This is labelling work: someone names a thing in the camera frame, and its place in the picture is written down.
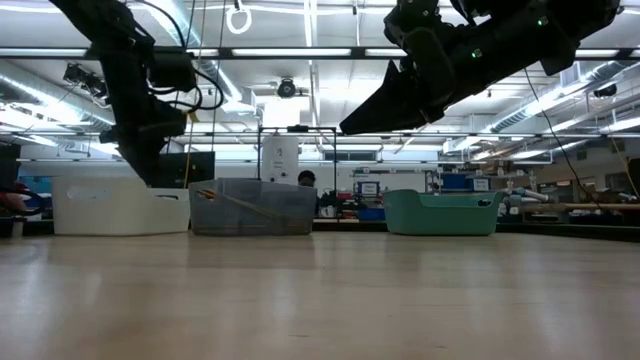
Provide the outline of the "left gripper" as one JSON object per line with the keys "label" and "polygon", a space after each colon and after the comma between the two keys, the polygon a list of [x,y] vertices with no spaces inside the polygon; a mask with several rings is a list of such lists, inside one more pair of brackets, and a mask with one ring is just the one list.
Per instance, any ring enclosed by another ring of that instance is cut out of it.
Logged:
{"label": "left gripper", "polygon": [[133,52],[99,55],[115,124],[99,135],[101,143],[118,143],[119,152],[146,185],[161,177],[158,150],[166,138],[182,135],[186,114],[159,100],[149,88],[141,57]]}

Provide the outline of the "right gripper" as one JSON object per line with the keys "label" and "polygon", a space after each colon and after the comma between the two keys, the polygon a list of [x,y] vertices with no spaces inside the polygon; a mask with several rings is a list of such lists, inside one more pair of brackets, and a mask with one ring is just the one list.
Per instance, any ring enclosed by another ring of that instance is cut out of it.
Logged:
{"label": "right gripper", "polygon": [[389,62],[382,85],[341,123],[345,135],[417,129],[538,59],[535,24],[441,25],[429,30],[429,93]]}

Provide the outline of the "gold spoon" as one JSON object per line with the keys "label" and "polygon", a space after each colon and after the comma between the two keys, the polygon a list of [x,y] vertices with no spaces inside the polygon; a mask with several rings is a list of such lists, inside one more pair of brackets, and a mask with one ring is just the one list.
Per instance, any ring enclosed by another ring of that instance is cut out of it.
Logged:
{"label": "gold spoon", "polygon": [[306,226],[310,224],[308,220],[287,216],[283,213],[272,211],[270,209],[255,205],[253,203],[250,203],[244,200],[230,197],[228,195],[224,195],[222,193],[219,193],[210,189],[197,190],[197,193],[211,201],[218,199],[218,200],[225,200],[225,201],[231,202],[245,210],[249,210],[253,213],[256,213],[282,226]]}

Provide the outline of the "black monitor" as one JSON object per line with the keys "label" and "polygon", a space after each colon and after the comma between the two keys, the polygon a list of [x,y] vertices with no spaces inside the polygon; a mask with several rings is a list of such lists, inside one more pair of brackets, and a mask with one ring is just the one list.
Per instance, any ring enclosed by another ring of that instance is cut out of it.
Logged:
{"label": "black monitor", "polygon": [[161,154],[159,166],[159,174],[150,181],[153,188],[183,189],[191,182],[215,178],[215,153]]}

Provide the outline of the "white plastic bin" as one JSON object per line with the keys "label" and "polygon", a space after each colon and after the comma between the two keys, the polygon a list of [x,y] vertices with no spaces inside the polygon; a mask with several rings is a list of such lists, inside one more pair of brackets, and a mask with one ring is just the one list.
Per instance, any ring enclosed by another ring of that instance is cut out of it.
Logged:
{"label": "white plastic bin", "polygon": [[57,235],[142,236],[189,227],[188,190],[149,188],[139,178],[55,177],[51,195]]}

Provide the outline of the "blue storage bins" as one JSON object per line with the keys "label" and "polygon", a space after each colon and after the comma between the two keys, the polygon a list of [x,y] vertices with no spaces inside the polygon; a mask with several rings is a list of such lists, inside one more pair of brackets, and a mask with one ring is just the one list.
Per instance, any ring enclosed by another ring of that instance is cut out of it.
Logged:
{"label": "blue storage bins", "polygon": [[462,173],[445,173],[441,176],[443,192],[490,192],[491,179]]}

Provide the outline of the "teal plastic bin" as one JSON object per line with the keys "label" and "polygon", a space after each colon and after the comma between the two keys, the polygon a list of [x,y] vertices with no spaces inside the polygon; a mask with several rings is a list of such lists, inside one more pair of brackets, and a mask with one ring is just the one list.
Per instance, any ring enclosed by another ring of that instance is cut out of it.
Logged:
{"label": "teal plastic bin", "polygon": [[412,189],[383,194],[388,231],[411,236],[488,236],[495,232],[503,191],[433,195]]}

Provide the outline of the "grey translucent plastic bin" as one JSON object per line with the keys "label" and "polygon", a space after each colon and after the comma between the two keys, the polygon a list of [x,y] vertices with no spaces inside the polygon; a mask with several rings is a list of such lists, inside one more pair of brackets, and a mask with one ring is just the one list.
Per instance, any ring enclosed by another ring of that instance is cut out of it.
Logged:
{"label": "grey translucent plastic bin", "polygon": [[197,190],[210,189],[230,197],[308,220],[316,214],[316,190],[291,184],[268,183],[257,179],[219,178],[189,185],[191,229],[201,226],[282,226],[225,200],[208,200]]}

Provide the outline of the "black overhead frame bar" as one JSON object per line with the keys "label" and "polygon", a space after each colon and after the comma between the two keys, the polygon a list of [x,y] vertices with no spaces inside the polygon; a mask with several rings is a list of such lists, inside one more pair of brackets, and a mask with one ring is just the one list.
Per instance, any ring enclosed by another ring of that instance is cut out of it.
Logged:
{"label": "black overhead frame bar", "polygon": [[[206,60],[367,60],[400,59],[405,52],[391,47],[196,48],[192,56]],[[88,59],[86,48],[0,47],[0,59]],[[579,48],[578,61],[640,60],[640,48]]]}

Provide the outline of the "black aluminium table frame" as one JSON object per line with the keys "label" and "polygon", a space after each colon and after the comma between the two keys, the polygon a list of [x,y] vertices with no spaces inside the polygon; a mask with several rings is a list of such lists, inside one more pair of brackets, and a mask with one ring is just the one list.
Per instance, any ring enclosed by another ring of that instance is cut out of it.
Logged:
{"label": "black aluminium table frame", "polygon": [[[383,222],[316,219],[312,225],[312,230],[326,232],[386,232],[387,226]],[[640,227],[549,223],[498,223],[496,225],[496,232],[534,234],[567,238],[583,238],[640,244]]]}

